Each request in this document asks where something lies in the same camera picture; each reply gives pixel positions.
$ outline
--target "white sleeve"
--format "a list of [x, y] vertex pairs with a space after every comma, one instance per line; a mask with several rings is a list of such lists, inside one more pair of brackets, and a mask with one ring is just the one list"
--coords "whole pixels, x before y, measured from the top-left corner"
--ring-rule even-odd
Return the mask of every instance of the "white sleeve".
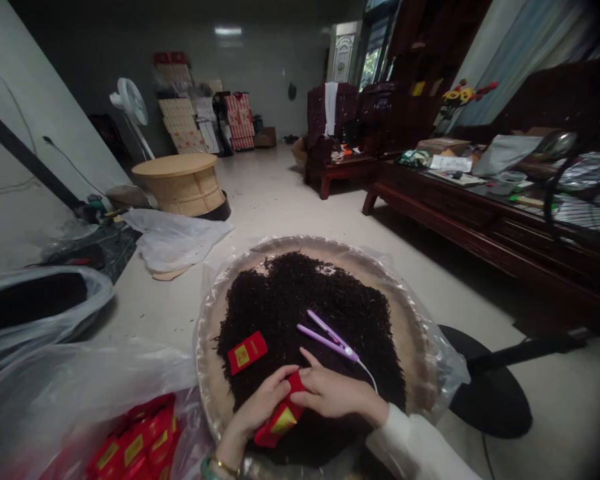
[[397, 479], [480, 480], [424, 417], [391, 403], [387, 423], [366, 444]]

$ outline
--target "black stand base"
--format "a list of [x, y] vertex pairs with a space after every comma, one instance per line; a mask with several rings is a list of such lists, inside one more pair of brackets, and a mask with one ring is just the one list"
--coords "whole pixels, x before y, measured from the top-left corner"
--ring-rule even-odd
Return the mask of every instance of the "black stand base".
[[[460, 330], [444, 325], [440, 330], [467, 362], [491, 353]], [[472, 376], [470, 384], [458, 389], [450, 409], [477, 430], [503, 439], [522, 437], [533, 422], [525, 392], [506, 367]]]
[[203, 213], [202, 215], [198, 215], [196, 218], [202, 218], [204, 220], [220, 220], [224, 221], [229, 218], [231, 215], [231, 207], [229, 206], [229, 198], [227, 197], [227, 192], [222, 190], [222, 193], [225, 196], [225, 201], [219, 207], [216, 207], [214, 210]]

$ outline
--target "black pipe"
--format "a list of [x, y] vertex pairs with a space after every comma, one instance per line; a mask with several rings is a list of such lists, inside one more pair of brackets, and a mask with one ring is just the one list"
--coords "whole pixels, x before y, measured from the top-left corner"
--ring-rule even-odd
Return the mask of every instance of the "black pipe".
[[84, 205], [84, 202], [78, 200], [2, 120], [0, 120], [0, 143], [71, 210]]
[[566, 353], [582, 348], [586, 344], [586, 340], [574, 338], [570, 335], [529, 340], [513, 347], [470, 359], [467, 361], [467, 368], [469, 369], [471, 378], [474, 378], [488, 371], [498, 370], [508, 365], [533, 360], [552, 353]]

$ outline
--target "ceiling light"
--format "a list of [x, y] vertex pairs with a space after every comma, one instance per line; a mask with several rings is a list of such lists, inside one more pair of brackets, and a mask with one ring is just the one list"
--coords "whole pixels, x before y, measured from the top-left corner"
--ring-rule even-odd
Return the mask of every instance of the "ceiling light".
[[242, 35], [242, 28], [240, 27], [216, 27], [214, 28], [215, 34], [222, 37], [228, 35]]

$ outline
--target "white electric fan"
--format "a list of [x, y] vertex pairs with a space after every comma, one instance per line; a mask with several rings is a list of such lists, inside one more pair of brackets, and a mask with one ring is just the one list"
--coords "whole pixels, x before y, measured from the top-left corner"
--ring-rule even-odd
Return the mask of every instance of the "white electric fan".
[[119, 78], [118, 91], [110, 94], [109, 98], [116, 108], [125, 112], [127, 121], [133, 125], [135, 132], [138, 134], [138, 137], [140, 137], [140, 141], [150, 158], [154, 159], [153, 152], [149, 148], [147, 141], [138, 127], [138, 125], [146, 125], [149, 123], [147, 108], [144, 100], [142, 100], [142, 95], [140, 95], [138, 87], [136, 87], [134, 82], [129, 79]]

